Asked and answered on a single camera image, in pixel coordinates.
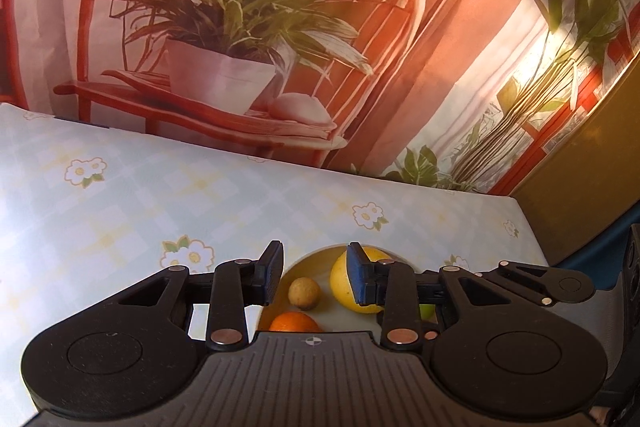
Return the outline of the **yellow grapefruit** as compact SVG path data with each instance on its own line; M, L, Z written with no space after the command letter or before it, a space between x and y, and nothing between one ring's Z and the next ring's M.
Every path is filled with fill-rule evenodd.
M380 312L382 308L379 306L371 305L363 307L356 303L347 274L346 256L347 251L343 251L343 254L333 263L330 271L329 283L333 297L341 303L344 308L355 313L375 314Z

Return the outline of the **green apple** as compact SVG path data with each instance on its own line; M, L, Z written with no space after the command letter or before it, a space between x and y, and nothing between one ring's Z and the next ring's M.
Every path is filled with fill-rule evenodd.
M429 322L433 320L435 315L435 306L434 305L420 305L420 317L424 322Z

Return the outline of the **floral checked tablecloth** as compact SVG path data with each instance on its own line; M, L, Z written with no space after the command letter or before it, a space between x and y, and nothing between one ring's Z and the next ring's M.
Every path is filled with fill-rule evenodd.
M436 190L1 109L1 421L35 415L20 374L45 327L173 263L334 259L357 241L420 269L544 257L509 197Z

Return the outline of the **orange tangerine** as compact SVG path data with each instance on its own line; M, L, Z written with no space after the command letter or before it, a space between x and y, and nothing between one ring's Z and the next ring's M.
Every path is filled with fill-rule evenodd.
M270 332L321 333L322 328L308 314L288 311L277 315L269 325Z

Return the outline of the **small brown round fruit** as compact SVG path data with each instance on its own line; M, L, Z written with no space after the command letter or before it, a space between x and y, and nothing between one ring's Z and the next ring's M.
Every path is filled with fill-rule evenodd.
M297 277L288 286L288 302L298 309L314 309L320 303L321 297L321 287L310 277Z

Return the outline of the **brown wooden board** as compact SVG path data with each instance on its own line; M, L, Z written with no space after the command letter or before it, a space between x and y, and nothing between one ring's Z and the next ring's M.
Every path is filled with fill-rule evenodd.
M570 257L638 202L638 60L512 196L550 265Z

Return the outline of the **beige round plate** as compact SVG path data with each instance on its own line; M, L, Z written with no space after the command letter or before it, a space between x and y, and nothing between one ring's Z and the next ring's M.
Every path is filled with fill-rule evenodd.
M310 277L321 288L320 303L307 314L323 332L370 331L375 340L380 339L381 326L375 314L362 314L344 308L333 296L330 288L330 272L334 262L346 251L346 245L336 245L314 251L285 268L276 297L268 307L262 308L256 323L258 331L266 331L279 314L297 311L288 301L288 288L299 277Z

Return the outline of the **printed room backdrop cloth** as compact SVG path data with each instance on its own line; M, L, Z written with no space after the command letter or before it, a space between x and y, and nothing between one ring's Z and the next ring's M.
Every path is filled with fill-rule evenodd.
M1 0L1 98L506 195L639 55L639 0Z

